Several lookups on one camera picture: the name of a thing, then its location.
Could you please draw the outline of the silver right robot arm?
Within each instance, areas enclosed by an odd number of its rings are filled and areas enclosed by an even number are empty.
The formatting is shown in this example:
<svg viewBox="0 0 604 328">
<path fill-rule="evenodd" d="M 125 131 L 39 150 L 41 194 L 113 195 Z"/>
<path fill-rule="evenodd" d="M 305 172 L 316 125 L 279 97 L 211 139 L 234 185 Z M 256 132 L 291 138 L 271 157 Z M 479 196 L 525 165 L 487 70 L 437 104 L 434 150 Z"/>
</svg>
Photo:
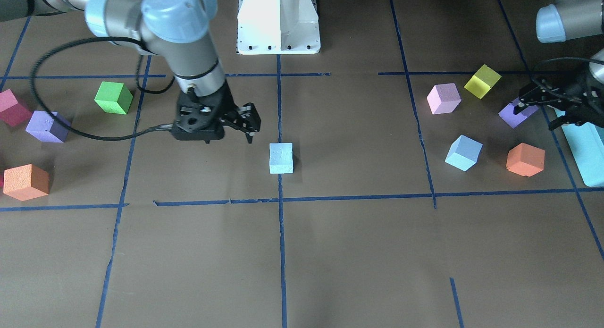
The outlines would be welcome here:
<svg viewBox="0 0 604 328">
<path fill-rule="evenodd" d="M 30 92 L 45 111 L 50 109 L 36 89 L 42 64 L 63 50 L 93 42 L 112 42 L 141 55 L 162 56 L 172 70 L 181 93 L 171 124 L 162 124 L 129 136 L 103 137 L 59 124 L 78 136 L 101 141 L 122 141 L 151 132 L 170 132 L 180 141 L 221 140 L 229 126 L 252 143 L 261 127 L 253 103 L 238 107 L 210 33 L 217 0 L 1 0 L 1 20 L 51 16 L 80 10 L 92 38 L 63 44 L 42 55 L 29 74 Z"/>
</svg>

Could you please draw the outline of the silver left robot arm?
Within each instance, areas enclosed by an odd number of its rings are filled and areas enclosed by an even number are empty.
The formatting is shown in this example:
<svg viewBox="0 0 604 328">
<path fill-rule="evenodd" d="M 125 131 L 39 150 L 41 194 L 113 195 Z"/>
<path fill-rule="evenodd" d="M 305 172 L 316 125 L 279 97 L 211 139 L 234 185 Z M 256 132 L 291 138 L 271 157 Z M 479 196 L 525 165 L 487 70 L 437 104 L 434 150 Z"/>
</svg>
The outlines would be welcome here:
<svg viewBox="0 0 604 328">
<path fill-rule="evenodd" d="M 600 35 L 603 29 L 603 0 L 553 0 L 536 17 L 537 39 L 542 43 Z M 520 89 L 513 112 L 518 114 L 532 106 L 550 106 L 562 111 L 560 117 L 549 123 L 550 131 L 563 125 L 604 126 L 603 54 L 599 51 L 589 59 L 580 58 L 580 66 L 560 86 L 531 75 L 531 83 Z"/>
</svg>

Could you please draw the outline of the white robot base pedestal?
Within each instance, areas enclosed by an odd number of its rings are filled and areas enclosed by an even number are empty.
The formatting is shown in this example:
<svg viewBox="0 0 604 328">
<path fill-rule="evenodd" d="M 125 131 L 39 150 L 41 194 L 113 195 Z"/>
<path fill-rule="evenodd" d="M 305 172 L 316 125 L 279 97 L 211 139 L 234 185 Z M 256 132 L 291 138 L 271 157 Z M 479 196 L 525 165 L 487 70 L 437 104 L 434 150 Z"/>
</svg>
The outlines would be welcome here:
<svg viewBox="0 0 604 328">
<path fill-rule="evenodd" d="M 240 55 L 312 55 L 321 50 L 318 0 L 239 0 Z"/>
</svg>

